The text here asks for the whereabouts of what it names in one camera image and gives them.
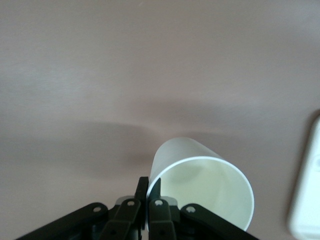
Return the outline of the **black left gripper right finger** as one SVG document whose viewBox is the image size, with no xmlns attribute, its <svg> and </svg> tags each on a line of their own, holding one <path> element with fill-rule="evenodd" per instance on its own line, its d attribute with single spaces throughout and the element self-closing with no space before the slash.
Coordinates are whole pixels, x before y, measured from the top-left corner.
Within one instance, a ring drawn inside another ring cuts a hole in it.
<svg viewBox="0 0 320 240">
<path fill-rule="evenodd" d="M 151 188 L 147 209 L 150 240 L 251 240 L 253 236 L 199 204 L 178 208 L 161 196 L 161 180 Z"/>
</svg>

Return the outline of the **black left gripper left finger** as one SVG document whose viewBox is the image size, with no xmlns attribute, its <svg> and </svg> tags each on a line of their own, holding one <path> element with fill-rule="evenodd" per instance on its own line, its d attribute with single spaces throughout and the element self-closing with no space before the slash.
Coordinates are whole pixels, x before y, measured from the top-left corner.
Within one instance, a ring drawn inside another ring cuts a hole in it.
<svg viewBox="0 0 320 240">
<path fill-rule="evenodd" d="M 119 198 L 109 209 L 88 204 L 21 237 L 20 240 L 140 240 L 144 229 L 148 177 L 140 177 L 135 194 Z"/>
</svg>

